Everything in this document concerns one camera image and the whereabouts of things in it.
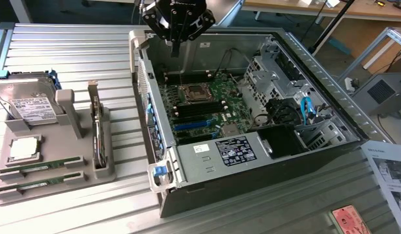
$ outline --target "hard drive label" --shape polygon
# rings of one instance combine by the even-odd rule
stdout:
[[[217,141],[215,144],[222,157],[222,161],[229,167],[257,159],[247,138],[245,136],[229,140]]]
[[[27,122],[56,118],[56,114],[47,97],[12,99],[11,103]]]

